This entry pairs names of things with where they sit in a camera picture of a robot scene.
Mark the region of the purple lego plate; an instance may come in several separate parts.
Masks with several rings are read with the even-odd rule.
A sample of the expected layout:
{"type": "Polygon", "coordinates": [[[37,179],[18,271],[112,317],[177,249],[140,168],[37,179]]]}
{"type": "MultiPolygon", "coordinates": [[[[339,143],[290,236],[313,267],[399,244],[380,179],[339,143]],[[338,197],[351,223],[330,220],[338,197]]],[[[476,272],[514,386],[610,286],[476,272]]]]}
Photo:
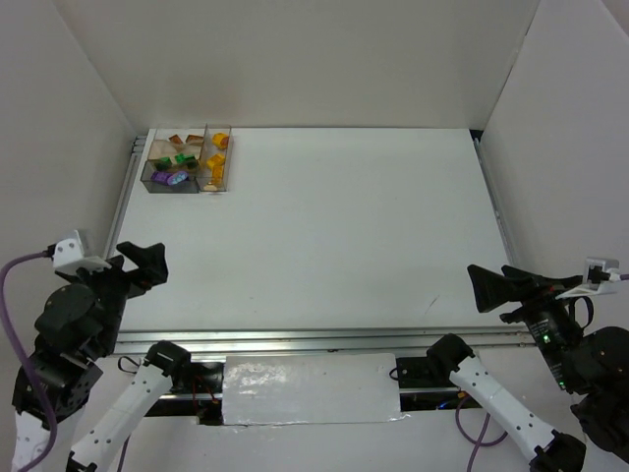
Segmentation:
{"type": "Polygon", "coordinates": [[[169,186],[167,179],[171,174],[168,172],[155,171],[150,176],[150,181],[156,185],[169,186]]]}

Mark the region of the purple round lego piece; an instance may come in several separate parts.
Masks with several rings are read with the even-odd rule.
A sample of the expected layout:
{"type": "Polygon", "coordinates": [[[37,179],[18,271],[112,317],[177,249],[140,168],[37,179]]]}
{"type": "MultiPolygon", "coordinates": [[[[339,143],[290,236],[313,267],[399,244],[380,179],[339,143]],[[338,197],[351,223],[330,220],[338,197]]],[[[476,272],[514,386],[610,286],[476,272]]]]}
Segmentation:
{"type": "Polygon", "coordinates": [[[171,187],[179,185],[189,179],[189,173],[186,171],[177,171],[172,173],[168,179],[167,184],[171,187]]]}

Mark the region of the green curved lego brick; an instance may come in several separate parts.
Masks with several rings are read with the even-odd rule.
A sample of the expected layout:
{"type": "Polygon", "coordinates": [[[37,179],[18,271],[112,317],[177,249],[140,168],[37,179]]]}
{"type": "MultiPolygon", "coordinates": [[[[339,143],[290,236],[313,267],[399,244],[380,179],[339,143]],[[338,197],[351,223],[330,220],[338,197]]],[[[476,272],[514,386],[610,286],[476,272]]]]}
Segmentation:
{"type": "Polygon", "coordinates": [[[154,160],[154,167],[157,171],[167,171],[170,169],[173,164],[169,157],[161,157],[159,159],[154,160]]]}

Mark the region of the small green lego brick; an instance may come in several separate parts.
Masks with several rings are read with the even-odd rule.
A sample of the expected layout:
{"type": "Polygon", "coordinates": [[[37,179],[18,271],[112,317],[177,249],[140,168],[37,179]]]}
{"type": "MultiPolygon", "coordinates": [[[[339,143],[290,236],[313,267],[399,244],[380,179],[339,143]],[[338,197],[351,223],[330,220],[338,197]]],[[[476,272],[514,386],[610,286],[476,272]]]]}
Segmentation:
{"type": "Polygon", "coordinates": [[[196,161],[197,159],[193,154],[179,153],[175,155],[175,160],[180,165],[183,165],[183,164],[188,165],[189,163],[192,163],[193,161],[196,161]]]}

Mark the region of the yellow lego brick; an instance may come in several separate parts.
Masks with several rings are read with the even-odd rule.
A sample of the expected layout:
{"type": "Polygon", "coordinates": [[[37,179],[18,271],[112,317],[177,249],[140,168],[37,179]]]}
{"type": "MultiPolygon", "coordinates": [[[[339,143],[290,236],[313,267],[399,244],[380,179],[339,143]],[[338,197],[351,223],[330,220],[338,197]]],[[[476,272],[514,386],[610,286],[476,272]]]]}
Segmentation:
{"type": "Polygon", "coordinates": [[[226,156],[223,153],[216,153],[210,157],[206,165],[208,168],[213,169],[215,166],[222,166],[226,161],[226,156]]]}

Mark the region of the orange lego brick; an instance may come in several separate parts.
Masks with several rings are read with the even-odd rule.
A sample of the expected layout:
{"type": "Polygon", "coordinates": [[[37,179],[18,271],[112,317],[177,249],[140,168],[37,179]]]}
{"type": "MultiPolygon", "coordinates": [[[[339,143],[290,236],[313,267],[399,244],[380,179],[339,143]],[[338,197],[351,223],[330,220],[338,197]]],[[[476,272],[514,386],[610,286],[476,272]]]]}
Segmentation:
{"type": "Polygon", "coordinates": [[[227,149],[229,145],[229,135],[226,133],[216,133],[211,137],[212,144],[219,149],[227,149]]]}

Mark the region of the yellow green lego stack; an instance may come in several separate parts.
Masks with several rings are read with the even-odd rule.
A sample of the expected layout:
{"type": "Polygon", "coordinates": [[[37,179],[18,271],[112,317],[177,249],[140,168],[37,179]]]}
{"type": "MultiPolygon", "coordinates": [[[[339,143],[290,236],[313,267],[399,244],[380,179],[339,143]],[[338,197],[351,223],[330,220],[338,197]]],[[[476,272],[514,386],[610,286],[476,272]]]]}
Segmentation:
{"type": "Polygon", "coordinates": [[[214,186],[220,186],[224,180],[224,169],[223,165],[214,166],[211,170],[211,180],[210,183],[214,186]]]}

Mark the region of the brown lego tile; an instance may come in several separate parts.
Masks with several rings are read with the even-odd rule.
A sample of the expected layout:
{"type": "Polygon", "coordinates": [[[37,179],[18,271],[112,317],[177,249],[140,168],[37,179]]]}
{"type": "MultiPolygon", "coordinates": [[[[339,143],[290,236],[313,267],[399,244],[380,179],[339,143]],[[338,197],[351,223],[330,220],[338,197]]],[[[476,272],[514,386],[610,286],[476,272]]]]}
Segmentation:
{"type": "Polygon", "coordinates": [[[181,138],[178,135],[172,135],[171,137],[168,138],[168,141],[173,144],[173,145],[181,145],[183,143],[183,141],[181,140],[181,138]]]}

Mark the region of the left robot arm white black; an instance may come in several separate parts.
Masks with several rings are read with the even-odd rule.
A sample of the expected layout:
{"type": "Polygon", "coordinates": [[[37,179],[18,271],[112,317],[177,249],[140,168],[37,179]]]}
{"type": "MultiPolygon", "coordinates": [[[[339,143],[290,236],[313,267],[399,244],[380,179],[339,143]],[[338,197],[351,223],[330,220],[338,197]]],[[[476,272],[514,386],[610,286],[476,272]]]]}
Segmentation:
{"type": "Polygon", "coordinates": [[[34,322],[32,353],[19,340],[8,308],[1,308],[1,325],[21,364],[12,399],[14,471],[108,470],[159,397],[190,371],[189,351],[167,340],[154,343],[99,422],[80,441],[73,440],[102,376],[96,362],[113,353],[127,302],[168,279],[163,244],[123,242],[116,249],[117,256],[105,260],[87,251],[75,234],[1,269],[6,277],[20,264],[48,259],[66,282],[46,299],[34,322]]]}

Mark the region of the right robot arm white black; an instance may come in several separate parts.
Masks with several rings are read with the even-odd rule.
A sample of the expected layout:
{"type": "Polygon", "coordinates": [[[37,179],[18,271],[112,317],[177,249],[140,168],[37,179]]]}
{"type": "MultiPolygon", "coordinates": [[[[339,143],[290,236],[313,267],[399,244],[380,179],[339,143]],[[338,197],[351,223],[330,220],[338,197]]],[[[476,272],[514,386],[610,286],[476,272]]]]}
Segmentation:
{"type": "Polygon", "coordinates": [[[514,355],[495,365],[525,393],[540,400],[555,384],[571,395],[550,398],[572,414],[581,435],[561,432],[529,409],[483,364],[479,354],[458,335],[446,334],[428,350],[435,375],[471,396],[518,446],[532,471],[580,471],[588,446],[628,460],[628,331],[607,326],[587,332],[577,320],[576,305],[584,302],[587,319],[594,318],[593,299],[611,293],[628,279],[613,259],[588,258],[582,274],[546,277],[506,265],[493,272],[478,265],[467,268],[479,312],[505,304],[506,324],[523,325],[539,349],[549,373],[525,368],[514,355]]]}

